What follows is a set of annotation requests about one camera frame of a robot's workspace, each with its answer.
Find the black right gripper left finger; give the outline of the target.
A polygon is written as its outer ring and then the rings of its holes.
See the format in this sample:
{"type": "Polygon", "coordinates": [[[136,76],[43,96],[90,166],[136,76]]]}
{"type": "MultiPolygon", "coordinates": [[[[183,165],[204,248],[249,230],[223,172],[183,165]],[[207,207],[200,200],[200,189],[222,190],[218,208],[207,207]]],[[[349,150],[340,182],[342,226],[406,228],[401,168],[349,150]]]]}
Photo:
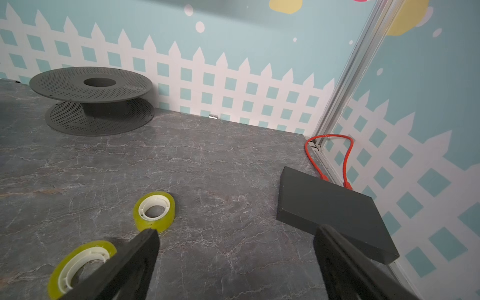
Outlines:
{"type": "Polygon", "coordinates": [[[155,229],[145,229],[61,298],[63,300],[144,300],[160,249],[155,229]]]}

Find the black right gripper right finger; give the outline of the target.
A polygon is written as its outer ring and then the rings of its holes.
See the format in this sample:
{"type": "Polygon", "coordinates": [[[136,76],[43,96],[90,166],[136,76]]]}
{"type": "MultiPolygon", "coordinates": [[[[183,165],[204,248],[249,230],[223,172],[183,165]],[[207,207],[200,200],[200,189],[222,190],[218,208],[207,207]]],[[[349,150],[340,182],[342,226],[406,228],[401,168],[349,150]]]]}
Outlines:
{"type": "Polygon", "coordinates": [[[416,300],[330,225],[317,228],[313,246],[330,300],[416,300]]]}

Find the yellow tape roll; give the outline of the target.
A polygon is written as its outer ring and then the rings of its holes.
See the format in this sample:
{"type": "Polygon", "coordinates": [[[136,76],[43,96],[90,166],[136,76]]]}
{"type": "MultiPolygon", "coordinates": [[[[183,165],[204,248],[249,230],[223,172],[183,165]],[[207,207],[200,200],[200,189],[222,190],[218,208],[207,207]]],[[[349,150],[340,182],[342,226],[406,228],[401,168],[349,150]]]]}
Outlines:
{"type": "Polygon", "coordinates": [[[116,247],[109,241],[92,241],[77,247],[52,272],[47,284],[50,299],[58,300],[71,291],[73,289],[71,281],[84,265],[91,261],[105,263],[116,253],[116,247]]]}
{"type": "Polygon", "coordinates": [[[174,197],[167,192],[151,192],[137,201],[132,215],[136,229],[166,231],[173,223],[176,214],[174,197]]]}

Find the black flat box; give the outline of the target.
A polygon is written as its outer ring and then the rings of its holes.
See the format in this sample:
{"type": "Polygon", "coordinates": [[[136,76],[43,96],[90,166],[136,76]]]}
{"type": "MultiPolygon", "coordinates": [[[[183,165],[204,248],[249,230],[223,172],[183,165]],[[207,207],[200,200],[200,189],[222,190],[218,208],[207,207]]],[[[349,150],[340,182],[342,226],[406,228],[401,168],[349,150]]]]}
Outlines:
{"type": "Polygon", "coordinates": [[[389,265],[400,254],[369,196],[284,167],[279,182],[277,220],[315,235],[330,225],[365,256],[389,265]]]}

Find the grey perforated filament spool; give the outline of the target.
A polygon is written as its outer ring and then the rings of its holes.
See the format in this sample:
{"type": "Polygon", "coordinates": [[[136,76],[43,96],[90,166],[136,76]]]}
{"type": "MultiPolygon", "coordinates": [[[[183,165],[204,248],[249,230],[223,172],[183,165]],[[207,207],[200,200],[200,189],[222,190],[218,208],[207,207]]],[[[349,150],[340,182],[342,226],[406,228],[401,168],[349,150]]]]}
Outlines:
{"type": "Polygon", "coordinates": [[[45,119],[61,133],[109,136],[148,124],[155,115],[145,99],[152,90],[142,74],[111,67],[67,67],[42,72],[29,82],[37,94],[56,100],[45,119]]]}

